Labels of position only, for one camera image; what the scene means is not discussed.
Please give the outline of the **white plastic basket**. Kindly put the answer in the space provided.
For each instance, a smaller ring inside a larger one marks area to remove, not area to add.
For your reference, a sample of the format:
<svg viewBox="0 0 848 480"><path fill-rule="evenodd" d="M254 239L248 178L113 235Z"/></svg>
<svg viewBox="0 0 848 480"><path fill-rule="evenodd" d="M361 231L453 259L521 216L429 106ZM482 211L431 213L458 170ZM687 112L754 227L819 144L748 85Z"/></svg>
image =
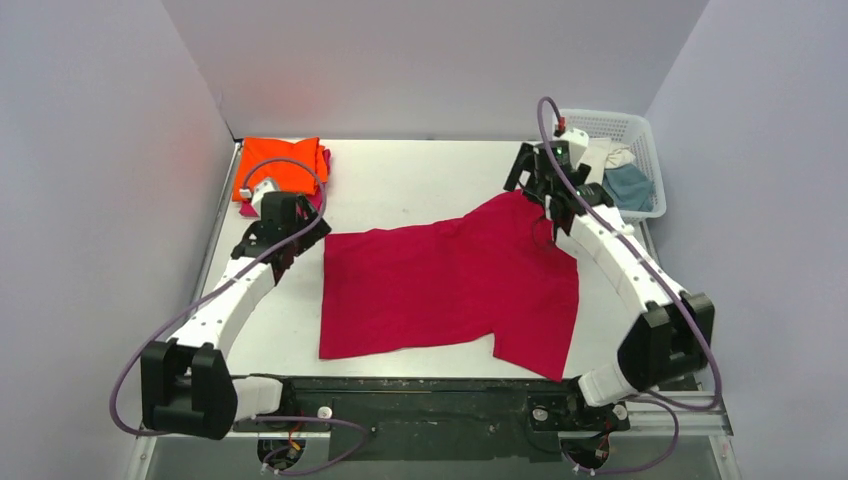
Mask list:
<svg viewBox="0 0 848 480"><path fill-rule="evenodd" d="M653 208L647 212L620 208L628 223L640 223L666 213L666 196L660 161L650 123L643 117L612 111L560 109L568 126L585 131L591 138L610 138L630 147L635 166L651 181Z"/></svg>

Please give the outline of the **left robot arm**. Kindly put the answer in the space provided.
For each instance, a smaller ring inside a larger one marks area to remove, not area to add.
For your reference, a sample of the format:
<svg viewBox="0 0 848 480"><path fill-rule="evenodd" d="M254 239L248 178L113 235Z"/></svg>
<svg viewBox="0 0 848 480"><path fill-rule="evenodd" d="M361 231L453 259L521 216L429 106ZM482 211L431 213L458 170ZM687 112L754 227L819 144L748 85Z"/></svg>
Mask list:
<svg viewBox="0 0 848 480"><path fill-rule="evenodd" d="M275 430L297 420L299 405L284 393L285 380L232 375L227 357L262 299L331 228L302 194L265 193L256 209L258 219L233 247L208 300L167 340L141 351L142 424L149 430L220 440L243 420L260 416Z"/></svg>

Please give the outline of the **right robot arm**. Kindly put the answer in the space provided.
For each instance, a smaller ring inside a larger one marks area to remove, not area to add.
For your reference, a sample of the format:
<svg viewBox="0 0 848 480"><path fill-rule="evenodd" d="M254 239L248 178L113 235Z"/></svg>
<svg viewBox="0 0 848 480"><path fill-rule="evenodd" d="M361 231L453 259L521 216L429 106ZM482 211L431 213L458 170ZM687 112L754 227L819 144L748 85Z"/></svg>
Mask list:
<svg viewBox="0 0 848 480"><path fill-rule="evenodd" d="M633 237L612 196L588 180L586 165L572 167L569 144L523 143L507 176L604 273L633 322L614 359L582 374L578 393L565 402L569 422L593 427L605 406L708 366L715 308L703 293L673 281Z"/></svg>

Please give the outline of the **white cloth in basket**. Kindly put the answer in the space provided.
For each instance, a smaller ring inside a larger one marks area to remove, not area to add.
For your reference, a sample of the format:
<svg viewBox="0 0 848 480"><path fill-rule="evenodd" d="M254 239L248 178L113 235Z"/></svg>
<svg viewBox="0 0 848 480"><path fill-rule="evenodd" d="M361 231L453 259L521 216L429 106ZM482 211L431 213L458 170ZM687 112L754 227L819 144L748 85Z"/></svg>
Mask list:
<svg viewBox="0 0 848 480"><path fill-rule="evenodd" d="M617 169L633 163L635 154L628 145L611 138L590 138L580 158L581 165L588 165L590 172L586 183L601 184L607 170Z"/></svg>

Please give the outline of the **blue cloth in basket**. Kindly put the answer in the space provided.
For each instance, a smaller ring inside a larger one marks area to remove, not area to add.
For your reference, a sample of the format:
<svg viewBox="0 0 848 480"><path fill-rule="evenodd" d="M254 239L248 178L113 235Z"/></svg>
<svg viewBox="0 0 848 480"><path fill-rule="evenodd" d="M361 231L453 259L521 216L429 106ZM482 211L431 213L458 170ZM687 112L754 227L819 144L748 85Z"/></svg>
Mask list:
<svg viewBox="0 0 848 480"><path fill-rule="evenodd" d="M654 182L633 164L606 170L602 185L621 210L651 212L654 209Z"/></svg>

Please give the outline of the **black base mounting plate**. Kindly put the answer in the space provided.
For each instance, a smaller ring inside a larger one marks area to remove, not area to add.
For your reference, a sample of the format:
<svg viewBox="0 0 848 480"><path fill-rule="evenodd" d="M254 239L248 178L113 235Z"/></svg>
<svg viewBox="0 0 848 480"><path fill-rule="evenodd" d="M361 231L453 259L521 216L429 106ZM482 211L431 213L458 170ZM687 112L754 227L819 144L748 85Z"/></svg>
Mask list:
<svg viewBox="0 0 848 480"><path fill-rule="evenodd" d="M238 432L278 434L283 440L326 440L336 457L352 461L559 459L576 450L605 458L613 433L631 424L623 403L586 407L575 383L518 379L390 379L290 377L280 416L331 419L298 424L243 420Z"/></svg>

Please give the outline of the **red t-shirt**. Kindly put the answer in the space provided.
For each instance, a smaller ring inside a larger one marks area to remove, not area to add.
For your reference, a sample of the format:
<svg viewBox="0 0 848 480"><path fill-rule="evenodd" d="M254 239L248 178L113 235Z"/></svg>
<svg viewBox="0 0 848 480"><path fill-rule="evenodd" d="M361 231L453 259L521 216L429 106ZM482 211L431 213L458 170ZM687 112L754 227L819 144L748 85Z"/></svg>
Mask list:
<svg viewBox="0 0 848 480"><path fill-rule="evenodd" d="M326 238L319 357L471 342L497 359L564 377L575 329L576 260L519 192L462 217Z"/></svg>

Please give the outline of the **aluminium rail frame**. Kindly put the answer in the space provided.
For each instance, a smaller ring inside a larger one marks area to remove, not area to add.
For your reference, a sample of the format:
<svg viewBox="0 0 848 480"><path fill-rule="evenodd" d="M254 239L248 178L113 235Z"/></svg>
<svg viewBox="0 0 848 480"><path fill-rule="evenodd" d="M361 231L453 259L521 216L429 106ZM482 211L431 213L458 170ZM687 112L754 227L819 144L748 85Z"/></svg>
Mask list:
<svg viewBox="0 0 848 480"><path fill-rule="evenodd" d="M725 415L631 403L564 431L544 394L334 395L330 423L141 440L130 479L737 479Z"/></svg>

